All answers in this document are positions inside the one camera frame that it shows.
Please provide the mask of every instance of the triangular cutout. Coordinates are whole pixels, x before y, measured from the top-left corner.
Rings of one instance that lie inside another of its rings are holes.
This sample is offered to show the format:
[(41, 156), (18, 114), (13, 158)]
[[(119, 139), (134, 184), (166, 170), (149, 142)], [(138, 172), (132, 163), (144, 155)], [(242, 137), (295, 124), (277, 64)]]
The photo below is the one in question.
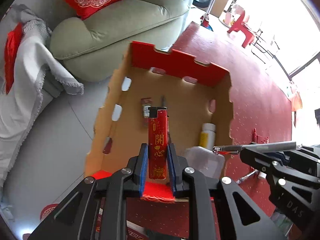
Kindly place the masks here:
[(74, 196), (55, 214), (54, 219), (58, 222), (71, 226), (75, 221), (76, 214), (82, 199), (82, 193), (77, 192)]
[(233, 192), (233, 198), (244, 226), (258, 222), (260, 216), (252, 209), (252, 207), (241, 197), (238, 192)]
[(298, 187), (292, 187), (292, 190), (299, 194), (301, 197), (303, 197), (306, 201), (311, 203), (312, 201), (312, 192), (298, 188)]

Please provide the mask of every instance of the yellow label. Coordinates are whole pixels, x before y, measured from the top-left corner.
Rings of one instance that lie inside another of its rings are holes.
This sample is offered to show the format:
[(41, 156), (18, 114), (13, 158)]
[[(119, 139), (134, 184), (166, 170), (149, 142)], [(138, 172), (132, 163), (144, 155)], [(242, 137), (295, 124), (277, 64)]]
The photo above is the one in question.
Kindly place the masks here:
[(205, 132), (201, 132), (199, 146), (206, 148), (207, 144), (208, 144), (208, 134)]

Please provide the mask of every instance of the red wooden table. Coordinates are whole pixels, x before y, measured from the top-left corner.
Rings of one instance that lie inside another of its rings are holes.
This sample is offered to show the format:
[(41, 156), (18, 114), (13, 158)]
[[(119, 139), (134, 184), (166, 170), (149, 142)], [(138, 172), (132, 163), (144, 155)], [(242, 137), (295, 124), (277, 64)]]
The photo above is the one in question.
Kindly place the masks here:
[[(269, 142), (291, 140), (291, 102), (240, 47), (240, 44), (235, 46), (224, 39), (223, 35), (192, 22), (172, 49), (230, 71), (230, 101), (234, 106), (230, 135), (234, 144), (250, 143), (253, 128), (259, 135), (269, 136)], [(250, 167), (235, 156), (227, 161), (225, 174), (237, 180), (250, 171)], [(268, 200), (270, 190), (266, 181), (255, 177), (240, 186), (268, 216), (273, 213), (275, 207)], [(129, 199), (127, 219), (163, 234), (188, 237), (188, 203), (163, 204)]]

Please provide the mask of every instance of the red lighter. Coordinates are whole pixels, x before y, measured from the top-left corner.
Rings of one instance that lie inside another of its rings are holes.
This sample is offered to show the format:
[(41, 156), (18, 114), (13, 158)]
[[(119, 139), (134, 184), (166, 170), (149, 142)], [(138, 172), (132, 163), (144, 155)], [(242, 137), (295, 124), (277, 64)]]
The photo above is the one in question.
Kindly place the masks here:
[(165, 179), (167, 169), (168, 117), (166, 107), (149, 107), (149, 178)]

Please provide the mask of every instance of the gray floor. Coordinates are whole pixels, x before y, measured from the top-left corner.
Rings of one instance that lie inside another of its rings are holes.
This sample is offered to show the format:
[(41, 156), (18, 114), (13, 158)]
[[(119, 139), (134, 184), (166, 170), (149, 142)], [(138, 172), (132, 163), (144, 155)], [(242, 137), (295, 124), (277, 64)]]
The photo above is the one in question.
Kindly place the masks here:
[(18, 239), (40, 223), (42, 208), (59, 203), (83, 179), (97, 110), (109, 79), (85, 83), (84, 95), (62, 93), (36, 119), (4, 185), (4, 201)]

